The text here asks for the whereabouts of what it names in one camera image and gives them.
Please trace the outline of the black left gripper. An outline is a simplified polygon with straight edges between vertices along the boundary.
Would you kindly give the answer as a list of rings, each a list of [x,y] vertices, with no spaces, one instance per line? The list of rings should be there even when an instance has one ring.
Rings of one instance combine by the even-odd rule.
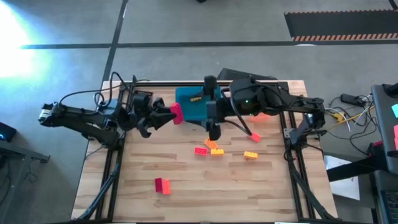
[[[143,138],[149,138],[148,128],[158,130],[169,121],[176,118],[169,107],[165,106],[162,98],[156,98],[151,106],[152,98],[149,95],[134,95],[131,101],[131,110],[127,114],[126,129],[138,129]]]

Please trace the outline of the black flat case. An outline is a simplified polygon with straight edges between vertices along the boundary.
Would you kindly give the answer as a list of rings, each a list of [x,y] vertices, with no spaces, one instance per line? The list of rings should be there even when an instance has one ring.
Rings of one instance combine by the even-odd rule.
[[[277,80],[277,78],[273,76],[257,75],[229,68],[223,68],[217,76],[217,80],[239,80],[248,78],[249,75],[251,75],[255,80]]]

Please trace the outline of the black power adapter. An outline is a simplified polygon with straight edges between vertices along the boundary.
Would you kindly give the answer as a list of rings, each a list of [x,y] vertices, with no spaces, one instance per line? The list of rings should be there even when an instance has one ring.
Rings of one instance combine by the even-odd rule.
[[[364,106],[365,102],[360,96],[353,96],[348,94],[341,94],[340,101],[343,103],[351,104],[354,106],[362,107]]]

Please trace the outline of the black hazard-striped floor mat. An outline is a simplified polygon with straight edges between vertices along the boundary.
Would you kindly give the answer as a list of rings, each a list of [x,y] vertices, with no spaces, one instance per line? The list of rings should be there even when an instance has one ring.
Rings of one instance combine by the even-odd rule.
[[[398,39],[398,10],[286,12],[284,17],[296,42]]]

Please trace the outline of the black bar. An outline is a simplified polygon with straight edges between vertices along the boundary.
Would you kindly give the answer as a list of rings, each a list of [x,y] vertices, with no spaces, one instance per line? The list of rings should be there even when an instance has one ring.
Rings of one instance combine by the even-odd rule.
[[[349,179],[363,174],[369,174],[377,170],[388,171],[384,156],[371,156],[349,164],[344,164],[327,170],[330,182]]]

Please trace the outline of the dark grey desk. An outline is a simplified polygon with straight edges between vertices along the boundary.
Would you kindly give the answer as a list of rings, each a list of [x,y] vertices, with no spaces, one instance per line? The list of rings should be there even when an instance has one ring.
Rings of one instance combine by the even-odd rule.
[[[48,163],[49,159],[50,156],[0,140],[0,170],[7,167],[7,175],[4,178],[4,183],[7,184],[6,192],[0,198],[0,224],[5,222],[16,190],[27,176],[32,175],[30,163],[32,161]]]

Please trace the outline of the orange translucent plastic bin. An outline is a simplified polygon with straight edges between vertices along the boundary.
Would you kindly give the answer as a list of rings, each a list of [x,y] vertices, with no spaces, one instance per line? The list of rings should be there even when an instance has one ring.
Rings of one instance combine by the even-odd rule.
[[[259,113],[257,116],[250,116],[248,118],[249,122],[252,123],[264,123],[266,122],[270,116],[268,114]]]

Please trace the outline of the black rounded object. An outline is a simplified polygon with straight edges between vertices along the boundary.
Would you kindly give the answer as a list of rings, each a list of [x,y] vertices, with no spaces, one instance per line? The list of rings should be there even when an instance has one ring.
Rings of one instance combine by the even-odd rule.
[[[390,96],[391,98],[398,98],[398,82],[393,85],[382,84],[382,87],[386,95]]]

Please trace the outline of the black device with blue light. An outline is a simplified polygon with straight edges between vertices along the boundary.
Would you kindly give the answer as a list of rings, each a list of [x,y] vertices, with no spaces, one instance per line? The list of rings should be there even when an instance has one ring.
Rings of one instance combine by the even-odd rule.
[[[14,136],[16,135],[16,129],[0,122],[0,140],[11,142]]]

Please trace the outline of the blue plastic bin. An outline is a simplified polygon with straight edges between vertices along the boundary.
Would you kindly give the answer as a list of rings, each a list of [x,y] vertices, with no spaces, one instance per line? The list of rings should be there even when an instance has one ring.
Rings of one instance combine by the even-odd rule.
[[[186,86],[175,89],[175,102],[179,103],[185,121],[202,121],[206,119],[206,102],[210,99],[202,93],[203,86]],[[189,98],[201,96],[202,99],[190,102]]]

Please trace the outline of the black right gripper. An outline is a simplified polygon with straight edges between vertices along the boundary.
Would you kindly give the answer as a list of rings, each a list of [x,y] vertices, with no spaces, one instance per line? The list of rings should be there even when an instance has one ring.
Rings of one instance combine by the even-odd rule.
[[[203,93],[210,99],[206,102],[206,120],[208,122],[208,134],[211,141],[216,141],[221,136],[221,127],[214,121],[223,121],[226,117],[236,116],[229,98],[217,95],[217,79],[214,76],[205,76]]]

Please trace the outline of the black side table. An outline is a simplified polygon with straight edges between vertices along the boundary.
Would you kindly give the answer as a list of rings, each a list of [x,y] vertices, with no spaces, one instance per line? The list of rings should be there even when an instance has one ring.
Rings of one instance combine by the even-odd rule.
[[[392,105],[398,104],[398,98],[386,95],[382,85],[373,85],[371,93],[387,166],[390,173],[398,175],[398,151],[395,150],[393,131],[393,127],[398,124],[398,118],[395,118],[391,109]]]

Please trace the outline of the black grid device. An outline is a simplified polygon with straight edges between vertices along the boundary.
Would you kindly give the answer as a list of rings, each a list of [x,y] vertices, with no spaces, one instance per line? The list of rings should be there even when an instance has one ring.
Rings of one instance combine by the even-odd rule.
[[[382,224],[398,224],[398,175],[377,170],[374,183]]]

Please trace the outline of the white paper sheet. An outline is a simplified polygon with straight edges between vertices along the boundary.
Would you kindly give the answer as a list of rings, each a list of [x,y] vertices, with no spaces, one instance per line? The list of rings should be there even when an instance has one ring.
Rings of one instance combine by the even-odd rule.
[[[350,161],[333,156],[324,156],[323,158],[326,170],[350,164]],[[333,195],[360,200],[358,176],[330,182],[330,187]]]

